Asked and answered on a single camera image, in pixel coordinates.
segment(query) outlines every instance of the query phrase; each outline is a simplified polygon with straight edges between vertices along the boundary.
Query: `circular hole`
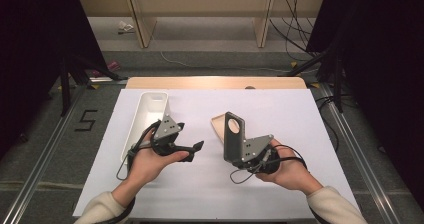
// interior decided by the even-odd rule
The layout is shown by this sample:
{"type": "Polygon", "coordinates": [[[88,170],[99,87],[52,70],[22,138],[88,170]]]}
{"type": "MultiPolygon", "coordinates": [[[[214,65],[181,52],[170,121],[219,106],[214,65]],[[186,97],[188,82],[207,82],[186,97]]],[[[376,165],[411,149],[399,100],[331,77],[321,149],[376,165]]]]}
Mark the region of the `circular hole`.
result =
{"type": "Polygon", "coordinates": [[[230,119],[230,120],[228,120],[227,124],[228,124],[228,127],[230,128],[230,130],[233,133],[239,133],[240,127],[239,127],[238,122],[236,120],[230,119]]]}

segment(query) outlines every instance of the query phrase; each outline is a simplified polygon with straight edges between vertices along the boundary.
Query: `white tray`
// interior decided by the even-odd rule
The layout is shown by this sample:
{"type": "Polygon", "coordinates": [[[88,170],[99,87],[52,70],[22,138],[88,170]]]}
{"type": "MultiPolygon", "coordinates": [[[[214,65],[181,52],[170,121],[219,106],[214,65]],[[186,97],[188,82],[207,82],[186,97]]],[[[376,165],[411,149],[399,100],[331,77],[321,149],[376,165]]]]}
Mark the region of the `white tray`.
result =
{"type": "Polygon", "coordinates": [[[121,154],[121,161],[125,160],[128,150],[139,139],[143,131],[157,120],[162,120],[165,113],[169,113],[168,94],[164,92],[145,92],[141,94],[137,110],[132,121],[124,149],[121,154]]]}

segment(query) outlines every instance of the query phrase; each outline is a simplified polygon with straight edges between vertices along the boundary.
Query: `gray floor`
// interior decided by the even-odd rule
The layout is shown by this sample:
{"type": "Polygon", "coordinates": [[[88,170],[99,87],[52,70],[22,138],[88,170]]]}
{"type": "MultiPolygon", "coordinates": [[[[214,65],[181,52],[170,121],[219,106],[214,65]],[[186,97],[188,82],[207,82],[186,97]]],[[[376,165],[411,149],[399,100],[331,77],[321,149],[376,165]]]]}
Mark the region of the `gray floor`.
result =
{"type": "MultiPolygon", "coordinates": [[[[289,71],[293,62],[286,53],[284,40],[272,28],[268,32],[266,47],[257,48],[252,23],[248,18],[160,18],[154,32],[155,40],[147,49],[138,46],[134,34],[117,34],[121,20],[131,24],[130,18],[90,19],[105,59],[108,62],[118,61],[121,69],[116,73],[122,76],[275,76],[289,71]]],[[[302,21],[305,28],[310,28],[308,22],[302,21]]],[[[274,23],[287,31],[281,20],[276,19],[274,23]]],[[[297,43],[302,43],[298,33],[292,32],[291,37],[297,43]]],[[[308,58],[292,45],[287,49],[296,58],[308,58]]],[[[302,74],[307,83],[315,81],[314,68],[302,74]]],[[[101,84],[97,89],[83,90],[20,223],[74,221],[73,209],[90,172],[115,101],[124,87],[117,83],[101,84]],[[85,110],[97,110],[88,116],[95,120],[95,124],[91,131],[77,132],[75,130],[78,128],[88,127],[87,123],[80,123],[85,110]]],[[[322,97],[321,88],[310,90],[315,98],[322,97]]],[[[33,171],[59,122],[61,93],[58,85],[52,88],[50,95],[51,100],[43,104],[26,131],[29,141],[16,143],[0,162],[2,218],[33,171]]],[[[393,204],[399,223],[424,223],[422,210],[390,160],[377,150],[378,140],[360,107],[354,99],[345,97],[343,108],[344,116],[367,161],[393,204]]],[[[323,118],[337,131],[340,139],[337,155],[364,217],[369,223],[385,223],[328,107],[323,109],[323,118]]],[[[335,135],[330,129],[328,132],[335,143],[335,135]]]]}

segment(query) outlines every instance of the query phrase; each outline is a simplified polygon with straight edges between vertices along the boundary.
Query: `white paper sheet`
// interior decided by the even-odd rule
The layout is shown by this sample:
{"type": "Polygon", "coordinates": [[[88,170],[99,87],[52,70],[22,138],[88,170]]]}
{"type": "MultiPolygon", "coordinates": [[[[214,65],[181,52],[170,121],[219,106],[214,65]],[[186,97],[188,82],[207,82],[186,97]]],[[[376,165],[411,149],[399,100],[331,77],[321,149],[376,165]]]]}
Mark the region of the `white paper sheet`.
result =
{"type": "MultiPolygon", "coordinates": [[[[224,161],[223,145],[211,118],[231,111],[246,122],[246,137],[273,134],[304,157],[309,171],[355,206],[356,201],[334,152],[309,90],[142,90],[121,91],[92,170],[75,209],[81,216],[88,201],[111,191],[115,174],[140,95],[164,91],[169,95],[171,117],[184,122],[177,145],[192,146],[204,140],[192,163],[176,163],[137,195],[131,218],[176,221],[294,220],[313,218],[305,196],[256,177],[243,184],[231,182],[235,168],[224,161]]],[[[241,172],[238,180],[249,175],[241,172]]]]}

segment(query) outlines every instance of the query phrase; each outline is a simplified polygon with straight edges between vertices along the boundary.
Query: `white sleeve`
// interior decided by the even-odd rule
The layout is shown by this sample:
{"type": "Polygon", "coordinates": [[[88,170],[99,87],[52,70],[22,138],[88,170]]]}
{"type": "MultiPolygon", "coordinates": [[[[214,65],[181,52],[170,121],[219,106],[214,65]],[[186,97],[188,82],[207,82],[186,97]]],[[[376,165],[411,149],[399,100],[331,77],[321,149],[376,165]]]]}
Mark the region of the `white sleeve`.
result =
{"type": "Polygon", "coordinates": [[[91,199],[75,224],[88,224],[106,221],[119,216],[125,208],[115,201],[111,192],[103,192],[91,199]]]}
{"type": "Polygon", "coordinates": [[[307,196],[318,221],[332,224],[367,223],[362,214],[333,187],[327,186],[307,196]]]}

